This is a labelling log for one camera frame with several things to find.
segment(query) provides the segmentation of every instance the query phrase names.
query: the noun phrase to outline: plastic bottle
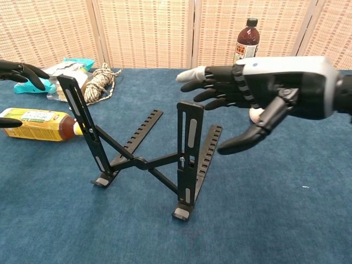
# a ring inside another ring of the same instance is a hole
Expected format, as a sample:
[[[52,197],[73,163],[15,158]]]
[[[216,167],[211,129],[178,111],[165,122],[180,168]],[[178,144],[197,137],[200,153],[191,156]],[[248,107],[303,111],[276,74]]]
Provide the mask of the plastic bottle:
[[[247,27],[241,30],[237,38],[233,63],[239,59],[255,57],[260,39],[259,32],[255,28],[257,24],[258,19],[247,19]]]
[[[0,117],[14,118],[22,121],[18,128],[4,128],[7,136],[13,138],[64,141],[75,135],[82,135],[79,124],[67,113],[27,109],[7,108]]]

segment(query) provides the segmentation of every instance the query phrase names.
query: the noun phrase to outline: robotic hand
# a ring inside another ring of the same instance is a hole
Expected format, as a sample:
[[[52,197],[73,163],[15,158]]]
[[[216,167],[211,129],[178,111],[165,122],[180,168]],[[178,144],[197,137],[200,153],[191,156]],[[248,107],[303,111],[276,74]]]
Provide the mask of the robotic hand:
[[[0,59],[0,80],[12,80],[19,83],[30,80],[38,89],[45,90],[39,78],[49,79],[49,77],[48,74],[33,65]],[[0,117],[0,128],[15,128],[21,125],[22,122],[17,119]]]
[[[324,119],[334,111],[352,115],[352,75],[342,76],[326,57],[262,57],[238,60],[233,66],[197,67],[177,81],[182,92],[204,92],[195,102],[214,98],[206,110],[222,106],[263,108],[259,121],[218,147],[222,155],[250,149],[287,116]]]

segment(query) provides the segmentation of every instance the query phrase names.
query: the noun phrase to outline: bottle cap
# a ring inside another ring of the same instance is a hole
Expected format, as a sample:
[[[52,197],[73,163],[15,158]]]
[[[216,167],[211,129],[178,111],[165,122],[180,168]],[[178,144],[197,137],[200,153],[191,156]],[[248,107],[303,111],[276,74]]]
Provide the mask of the bottle cap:
[[[73,125],[73,133],[75,133],[77,136],[83,135],[82,130],[77,122]]]
[[[258,19],[256,18],[248,18],[247,19],[247,26],[257,26]]]

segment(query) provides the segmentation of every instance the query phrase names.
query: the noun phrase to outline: table surface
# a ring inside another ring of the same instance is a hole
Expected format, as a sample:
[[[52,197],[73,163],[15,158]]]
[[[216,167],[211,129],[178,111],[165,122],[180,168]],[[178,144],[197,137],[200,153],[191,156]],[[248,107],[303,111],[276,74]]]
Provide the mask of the table surface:
[[[147,160],[177,150],[180,69],[124,69],[112,98],[89,107],[121,144],[153,109],[163,116],[135,152]],[[0,106],[71,113],[41,94],[0,82]],[[352,126],[334,114],[288,117],[256,147],[215,154],[188,223],[177,197],[146,171],[122,171],[108,189],[83,137],[65,142],[0,134],[0,263],[341,263],[352,259]],[[248,110],[205,112],[220,141],[241,134]],[[113,158],[116,151],[106,147]],[[160,170],[176,182],[175,164]]]

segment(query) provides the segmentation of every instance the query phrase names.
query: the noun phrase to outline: rope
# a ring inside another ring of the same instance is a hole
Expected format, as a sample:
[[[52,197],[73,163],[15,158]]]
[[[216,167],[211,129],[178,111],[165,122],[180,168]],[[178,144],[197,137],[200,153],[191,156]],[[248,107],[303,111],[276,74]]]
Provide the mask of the rope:
[[[117,73],[114,73],[107,63],[103,63],[100,69],[96,69],[93,72],[93,78],[87,82],[86,90],[84,92],[84,101],[87,106],[94,103],[101,102],[109,99],[112,96],[115,88],[115,78],[122,72],[120,69]],[[106,92],[105,87],[111,85],[110,93],[108,96],[100,98],[103,92]]]

